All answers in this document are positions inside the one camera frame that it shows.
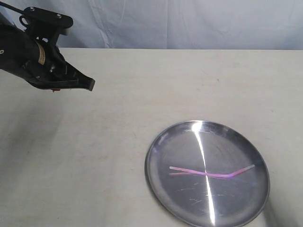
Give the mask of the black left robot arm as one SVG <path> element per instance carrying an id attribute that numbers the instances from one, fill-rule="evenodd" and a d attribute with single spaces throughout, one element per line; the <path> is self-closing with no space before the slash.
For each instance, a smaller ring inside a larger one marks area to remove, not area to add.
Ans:
<path id="1" fill-rule="evenodd" d="M 25 9 L 19 18 L 25 30 L 0 26 L 0 68 L 30 85 L 44 90 L 93 90 L 95 80 L 70 65 L 56 43 L 73 25 L 70 16 L 35 8 Z"/>

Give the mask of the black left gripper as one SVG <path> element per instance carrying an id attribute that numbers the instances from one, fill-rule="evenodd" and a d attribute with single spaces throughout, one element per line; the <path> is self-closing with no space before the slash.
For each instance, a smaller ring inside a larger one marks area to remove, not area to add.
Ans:
<path id="1" fill-rule="evenodd" d="M 22 41 L 21 78 L 38 89 L 84 89 L 92 91 L 93 78 L 70 65 L 59 49 L 44 41 Z"/>

